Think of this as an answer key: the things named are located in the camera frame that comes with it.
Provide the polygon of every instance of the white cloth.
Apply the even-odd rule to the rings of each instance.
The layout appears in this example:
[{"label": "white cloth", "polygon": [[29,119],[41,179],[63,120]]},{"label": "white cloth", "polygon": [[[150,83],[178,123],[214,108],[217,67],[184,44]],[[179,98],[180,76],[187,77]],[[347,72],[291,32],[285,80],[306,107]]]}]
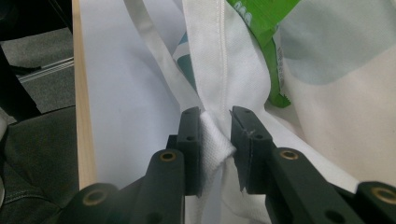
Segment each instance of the white cloth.
[{"label": "white cloth", "polygon": [[173,62],[169,50],[163,43],[160,34],[154,28],[154,23],[144,6],[143,0],[125,1],[129,15],[134,21],[137,31],[141,34],[149,50],[160,66],[166,83],[180,104],[180,110],[186,110],[194,106],[201,106],[201,101]]},{"label": "white cloth", "polygon": [[[134,0],[125,2],[127,7],[134,6]],[[229,141],[229,110],[233,105],[253,110],[279,147],[301,150],[327,180],[345,189],[354,190],[356,179],[324,159],[265,112],[263,104],[270,89],[268,71],[257,43],[232,7],[222,0],[202,0],[183,1],[183,8],[195,82],[205,109],[201,116],[204,162],[202,178],[205,187],[202,198],[188,198],[187,221],[218,223],[215,221],[218,220],[219,223],[227,224],[248,223],[251,219],[269,221],[263,196],[239,192],[233,159],[227,160],[223,170],[222,203],[217,207],[206,203],[210,201],[211,193],[213,195],[213,192],[219,192],[220,182],[216,181],[216,173],[235,151]],[[139,21],[135,15],[131,15],[131,18],[134,22]]]}]

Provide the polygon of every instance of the wooden edge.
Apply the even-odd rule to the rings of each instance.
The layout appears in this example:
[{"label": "wooden edge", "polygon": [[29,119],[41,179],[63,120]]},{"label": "wooden edge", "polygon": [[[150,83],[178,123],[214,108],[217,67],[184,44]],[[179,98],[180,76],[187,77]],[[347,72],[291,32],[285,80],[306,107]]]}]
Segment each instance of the wooden edge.
[{"label": "wooden edge", "polygon": [[95,155],[93,151],[90,102],[85,70],[79,0],[72,0],[72,5],[78,140],[78,179],[79,188],[83,189],[93,183],[96,183],[97,177]]}]

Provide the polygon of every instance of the black plastic part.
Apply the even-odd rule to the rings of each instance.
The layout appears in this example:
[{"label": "black plastic part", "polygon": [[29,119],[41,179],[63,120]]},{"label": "black plastic part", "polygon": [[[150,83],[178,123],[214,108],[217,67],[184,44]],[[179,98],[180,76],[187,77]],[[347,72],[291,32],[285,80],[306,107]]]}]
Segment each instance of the black plastic part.
[{"label": "black plastic part", "polygon": [[177,135],[171,134],[168,137],[168,142],[166,143],[166,148],[177,148]]},{"label": "black plastic part", "polygon": [[184,155],[186,195],[197,195],[200,197],[201,125],[199,107],[190,108],[181,114],[176,149]]},{"label": "black plastic part", "polygon": [[396,188],[380,182],[362,182],[354,198],[355,209],[366,223],[396,223]]},{"label": "black plastic part", "polygon": [[265,208],[270,215],[271,223],[293,223],[293,214],[275,182],[269,185],[269,189],[265,197]]},{"label": "black plastic part", "polygon": [[94,184],[80,191],[61,213],[58,224],[105,224],[116,187]]},{"label": "black plastic part", "polygon": [[184,223],[184,157],[174,149],[151,158],[135,200],[131,224]]},{"label": "black plastic part", "polygon": [[[266,162],[276,181],[272,187],[279,188],[292,213],[292,223],[364,223],[303,153],[280,148],[273,151]],[[279,197],[271,190],[268,196]]]},{"label": "black plastic part", "polygon": [[131,214],[134,212],[135,201],[142,186],[144,177],[136,180],[120,190],[113,200],[113,206],[107,218],[107,224],[128,224]]},{"label": "black plastic part", "polygon": [[349,206],[351,206],[352,208],[355,207],[355,201],[354,201],[355,194],[347,191],[346,189],[342,189],[338,186],[335,186],[333,184],[332,187],[335,189],[335,191],[337,191],[337,193],[341,196],[341,198],[343,198],[344,201],[347,204],[349,204]]},{"label": "black plastic part", "polygon": [[251,110],[234,106],[232,117],[231,142],[237,148],[233,159],[240,189],[246,188],[249,194],[265,194],[269,173],[263,161],[276,148],[272,136]]}]

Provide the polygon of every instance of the white plastic bag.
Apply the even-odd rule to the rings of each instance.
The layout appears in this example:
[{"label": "white plastic bag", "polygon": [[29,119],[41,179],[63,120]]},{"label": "white plastic bag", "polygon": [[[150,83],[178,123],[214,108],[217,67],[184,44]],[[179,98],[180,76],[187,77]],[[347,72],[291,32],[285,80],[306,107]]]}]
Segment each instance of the white plastic bag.
[{"label": "white plastic bag", "polygon": [[[163,57],[166,57],[166,63],[169,64],[160,65],[160,67],[169,87],[180,103],[180,108],[186,108],[183,102],[188,102],[186,98],[188,99],[189,96],[186,94],[177,95],[175,93],[177,90],[174,90],[174,88],[186,88],[181,87],[181,85],[189,84],[178,72],[178,84],[173,83],[174,80],[169,80],[170,76],[173,76],[168,74],[169,71],[175,71],[175,69],[167,70],[166,66],[173,67],[175,64],[172,60],[169,60],[170,53],[167,52],[167,48],[152,47],[161,45],[161,43],[158,43],[162,42],[158,35],[155,35],[155,37],[145,35],[154,34],[155,26],[151,21],[148,21],[149,17],[144,12],[146,9],[141,0],[125,0],[125,4],[136,28],[145,38],[151,52],[156,55],[154,57],[157,62],[163,64]],[[278,147],[292,147],[302,151],[329,182],[354,191],[358,183],[357,179],[325,159],[265,111],[263,104],[268,97],[270,88],[265,61],[256,41],[249,34],[248,28],[233,8],[222,0],[186,0],[183,1],[183,8],[197,93],[202,102],[201,121],[204,141],[204,175],[202,178],[205,181],[203,197],[200,199],[192,197],[187,200],[187,221],[190,223],[249,223],[251,220],[269,222],[264,209],[264,196],[247,195],[245,192],[239,191],[236,168],[233,159],[230,157],[235,151],[229,141],[231,130],[229,110],[233,105],[240,105],[253,110],[274,137],[274,142]],[[284,29],[287,29],[284,24],[286,23],[281,24],[282,33]],[[287,35],[282,35],[282,42],[287,41],[284,36]],[[286,54],[285,70],[288,75],[285,77],[285,79],[287,78],[286,85],[291,92],[293,103],[296,104],[295,108],[299,109],[301,108],[299,106],[305,104],[305,102],[299,100],[303,99],[304,95],[297,96],[299,94],[298,89],[290,87],[293,85],[293,79],[287,65],[293,59],[288,58],[287,47],[284,46]],[[189,94],[191,94],[190,97],[195,103],[189,104],[189,106],[200,105],[191,90],[189,90]],[[314,103],[316,103],[315,99],[311,99],[310,104]],[[301,110],[300,113],[305,113],[307,110],[307,108]],[[354,114],[358,116],[359,111],[355,111]],[[301,120],[304,131],[306,126],[303,123],[308,121],[312,122],[312,120]],[[320,129],[326,130],[326,127],[318,126],[315,130]],[[211,199],[219,199],[217,197],[219,188],[221,188],[221,203],[216,203]]]}]

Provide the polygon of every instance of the white fabric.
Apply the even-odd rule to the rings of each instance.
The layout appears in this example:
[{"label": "white fabric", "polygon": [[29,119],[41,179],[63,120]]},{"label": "white fabric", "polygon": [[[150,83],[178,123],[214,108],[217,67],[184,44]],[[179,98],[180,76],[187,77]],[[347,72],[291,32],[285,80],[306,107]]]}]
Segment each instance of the white fabric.
[{"label": "white fabric", "polygon": [[174,64],[169,50],[154,28],[154,24],[144,6],[143,0],[125,1],[125,5],[131,19],[134,21],[137,31],[141,34],[157,64],[160,66],[171,92],[180,103],[180,110],[183,111],[194,106],[201,106],[198,95]]},{"label": "white fabric", "polygon": [[[133,2],[126,5],[133,7]],[[263,109],[270,89],[268,71],[262,53],[238,14],[221,0],[184,1],[183,7],[197,91],[205,108],[201,116],[205,187],[201,199],[188,198],[187,221],[201,223],[212,181],[223,162],[234,152],[229,141],[229,110],[233,105],[252,109],[279,147],[301,150],[329,181],[353,190],[357,184],[353,177],[325,160]],[[135,15],[131,18],[139,21]],[[238,191],[233,159],[227,160],[223,176],[222,208],[226,211],[222,214],[228,215],[221,216],[221,223],[247,223],[250,219],[268,222],[264,197]],[[213,215],[213,211],[204,214],[204,218]],[[234,215],[247,219],[230,218]]]},{"label": "white fabric", "polygon": [[280,33],[285,86],[306,142],[360,181],[396,185],[391,2],[303,0]]}]

